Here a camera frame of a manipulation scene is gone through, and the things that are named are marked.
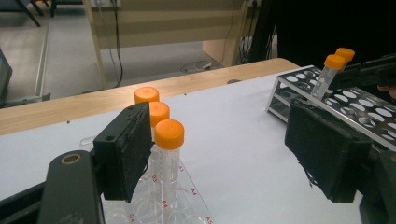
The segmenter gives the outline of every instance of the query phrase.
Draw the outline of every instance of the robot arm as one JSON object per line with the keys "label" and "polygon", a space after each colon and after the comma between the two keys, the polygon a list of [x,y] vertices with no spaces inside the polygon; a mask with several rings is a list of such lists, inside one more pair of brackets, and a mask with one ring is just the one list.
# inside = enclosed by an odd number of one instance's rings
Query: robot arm
{"label": "robot arm", "polygon": [[46,182],[0,202],[0,223],[105,223],[100,195],[130,202],[148,167],[149,104],[122,110],[93,144],[55,158]]}
{"label": "robot arm", "polygon": [[364,224],[396,223],[396,152],[300,100],[290,104],[285,144],[332,202],[351,203],[358,190]]}

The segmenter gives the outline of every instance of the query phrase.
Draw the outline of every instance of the white table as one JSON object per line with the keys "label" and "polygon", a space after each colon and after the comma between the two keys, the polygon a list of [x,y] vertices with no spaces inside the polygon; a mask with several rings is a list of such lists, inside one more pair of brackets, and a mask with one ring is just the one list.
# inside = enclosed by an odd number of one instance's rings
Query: white table
{"label": "white table", "polygon": [[[311,188],[284,145],[286,123],[265,112],[276,75],[163,100],[186,129],[181,160],[217,224],[361,223],[354,203]],[[78,149],[120,110],[0,136],[0,200],[45,181],[50,161]]]}

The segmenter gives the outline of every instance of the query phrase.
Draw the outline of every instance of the test tube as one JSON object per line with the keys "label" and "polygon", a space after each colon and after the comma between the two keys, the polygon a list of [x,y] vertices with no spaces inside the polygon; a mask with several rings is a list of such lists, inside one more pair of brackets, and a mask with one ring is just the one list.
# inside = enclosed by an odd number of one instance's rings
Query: test tube
{"label": "test tube", "polygon": [[155,126],[155,143],[160,155],[161,203],[166,220],[176,208],[180,147],[184,143],[184,127],[174,119],[165,119]]}
{"label": "test tube", "polygon": [[332,79],[338,71],[343,68],[345,63],[346,60],[341,56],[335,54],[327,56],[326,61],[324,62],[325,66],[320,73],[317,84],[311,91],[311,95],[321,100],[326,93],[326,90],[329,89]]}
{"label": "test tube", "polygon": [[346,60],[346,62],[344,63],[343,67],[338,71],[340,73],[340,72],[343,72],[344,69],[346,69],[347,64],[350,61],[352,61],[353,56],[355,56],[355,51],[353,49],[338,48],[335,51],[335,55],[341,56],[341,57],[343,57]]}
{"label": "test tube", "polygon": [[140,87],[134,92],[134,103],[160,101],[160,93],[153,87]]}
{"label": "test tube", "polygon": [[93,140],[95,139],[95,136],[89,136],[81,139],[79,141],[79,148],[83,150],[92,150],[93,149]]}
{"label": "test tube", "polygon": [[[164,119],[170,119],[169,106],[163,102],[149,103],[151,136],[154,137],[155,126]],[[151,155],[148,160],[150,191],[151,195],[156,195],[160,192],[160,152],[156,145],[151,148]]]}

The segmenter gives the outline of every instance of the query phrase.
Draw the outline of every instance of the test tube rack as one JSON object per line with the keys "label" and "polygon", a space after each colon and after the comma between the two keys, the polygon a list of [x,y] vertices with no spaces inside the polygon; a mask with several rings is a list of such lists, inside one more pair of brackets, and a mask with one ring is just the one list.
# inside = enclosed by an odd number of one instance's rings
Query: test tube rack
{"label": "test tube rack", "polygon": [[150,197],[148,176],[143,175],[137,183],[131,203],[102,200],[106,223],[136,224],[215,224],[214,218],[193,184],[182,161],[179,161],[177,180],[177,207],[169,217],[162,214],[166,204]]}
{"label": "test tube rack", "polygon": [[396,106],[359,88],[328,91],[318,100],[310,93],[320,73],[320,69],[310,65],[277,76],[265,110],[288,122],[291,100],[309,101],[396,151]]}

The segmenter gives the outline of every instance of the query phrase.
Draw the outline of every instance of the wooden desk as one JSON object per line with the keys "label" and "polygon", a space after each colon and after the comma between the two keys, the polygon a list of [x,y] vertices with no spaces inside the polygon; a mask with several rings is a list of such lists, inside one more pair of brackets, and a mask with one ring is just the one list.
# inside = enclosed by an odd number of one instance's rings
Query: wooden desk
{"label": "wooden desk", "polygon": [[230,79],[247,80],[298,68],[284,59],[222,68],[171,77],[106,91],[97,91],[47,102],[0,109],[0,134],[15,133],[71,119],[123,109],[134,104],[134,91],[142,86],[159,90],[161,99],[226,85]]}
{"label": "wooden desk", "polygon": [[253,34],[259,14],[258,7],[251,13],[246,0],[121,0],[116,22],[112,7],[99,10],[91,2],[84,0],[84,6],[104,89],[100,50],[116,48],[116,24],[121,48],[204,41],[203,51],[228,67],[235,65],[240,39]]}

